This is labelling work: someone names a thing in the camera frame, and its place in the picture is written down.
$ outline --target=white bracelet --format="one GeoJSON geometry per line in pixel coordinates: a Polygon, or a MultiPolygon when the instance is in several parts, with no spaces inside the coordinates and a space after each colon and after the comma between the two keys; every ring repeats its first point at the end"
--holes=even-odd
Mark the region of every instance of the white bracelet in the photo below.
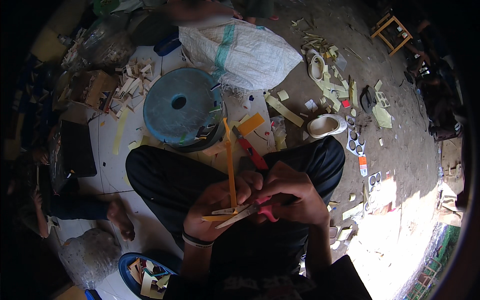
{"type": "Polygon", "coordinates": [[[203,249],[211,248],[213,246],[213,243],[214,243],[214,242],[212,242],[211,244],[208,244],[208,245],[202,245],[202,244],[199,244],[199,243],[196,243],[194,241],[189,240],[183,234],[181,236],[182,236],[183,240],[185,241],[185,243],[187,243],[189,245],[192,245],[194,247],[197,247],[197,248],[203,248],[203,249]]]}

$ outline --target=orange label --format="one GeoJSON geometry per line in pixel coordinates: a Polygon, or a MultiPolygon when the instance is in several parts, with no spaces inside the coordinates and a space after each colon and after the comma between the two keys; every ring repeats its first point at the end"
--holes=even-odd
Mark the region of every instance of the orange label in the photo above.
{"type": "Polygon", "coordinates": [[[360,165],[366,165],[367,164],[367,157],[359,156],[359,164],[360,165]]]}

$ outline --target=hand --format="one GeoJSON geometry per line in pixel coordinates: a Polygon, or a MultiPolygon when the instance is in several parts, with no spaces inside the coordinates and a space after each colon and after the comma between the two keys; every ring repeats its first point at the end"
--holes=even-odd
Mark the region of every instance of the hand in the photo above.
{"type": "Polygon", "coordinates": [[[41,162],[44,165],[48,165],[48,153],[43,148],[33,150],[32,158],[34,162],[41,162]]]}
{"type": "Polygon", "coordinates": [[[42,209],[42,194],[38,189],[35,189],[32,195],[33,203],[36,209],[42,209]]]}
{"type": "MultiPolygon", "coordinates": [[[[237,204],[240,205],[252,194],[250,185],[261,189],[263,177],[256,172],[245,171],[235,178],[235,188],[237,190],[237,204]]],[[[188,211],[183,229],[185,233],[204,241],[214,241],[220,234],[230,226],[215,229],[215,226],[223,221],[207,222],[202,220],[202,216],[208,216],[212,211],[230,207],[230,189],[228,180],[214,183],[208,186],[200,195],[197,202],[188,211]]]]}
{"type": "Polygon", "coordinates": [[[298,199],[290,205],[274,205],[272,213],[288,221],[313,225],[329,225],[330,215],[320,195],[306,173],[297,172],[283,162],[277,162],[270,170],[264,186],[255,197],[290,194],[298,199]]]}
{"type": "Polygon", "coordinates": [[[239,20],[243,20],[243,17],[241,16],[241,14],[239,14],[239,12],[236,10],[233,10],[233,16],[239,20]]]}

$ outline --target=wristband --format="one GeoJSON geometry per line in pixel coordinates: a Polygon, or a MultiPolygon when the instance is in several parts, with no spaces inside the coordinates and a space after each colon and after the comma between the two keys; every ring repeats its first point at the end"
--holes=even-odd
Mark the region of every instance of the wristband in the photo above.
{"type": "Polygon", "coordinates": [[[199,240],[197,238],[194,238],[193,236],[186,234],[185,231],[182,232],[182,238],[185,241],[185,243],[197,248],[204,248],[204,249],[211,248],[214,243],[214,241],[204,241],[204,240],[199,240]]]}

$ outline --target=wooden stool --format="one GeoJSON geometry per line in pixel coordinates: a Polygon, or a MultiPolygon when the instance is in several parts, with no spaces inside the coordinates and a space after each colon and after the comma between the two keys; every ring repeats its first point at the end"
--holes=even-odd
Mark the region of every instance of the wooden stool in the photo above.
{"type": "Polygon", "coordinates": [[[402,48],[402,46],[408,42],[409,39],[412,38],[412,35],[410,34],[410,32],[408,32],[407,29],[405,29],[405,26],[403,26],[402,23],[400,23],[400,21],[395,17],[395,16],[392,16],[390,19],[390,14],[386,14],[385,17],[383,17],[380,21],[378,21],[377,25],[375,27],[372,28],[372,30],[376,30],[371,38],[374,38],[376,36],[379,36],[382,40],[384,40],[384,42],[387,44],[387,46],[392,50],[388,55],[392,56],[395,54],[395,52],[397,52],[400,48],[402,48]],[[384,30],[387,26],[390,25],[391,22],[395,21],[397,23],[398,26],[400,26],[403,30],[398,34],[398,36],[401,36],[403,35],[404,33],[407,34],[407,36],[404,38],[404,40],[400,43],[400,45],[398,45],[396,48],[394,48],[392,46],[392,44],[382,35],[382,30],[384,30]]]}

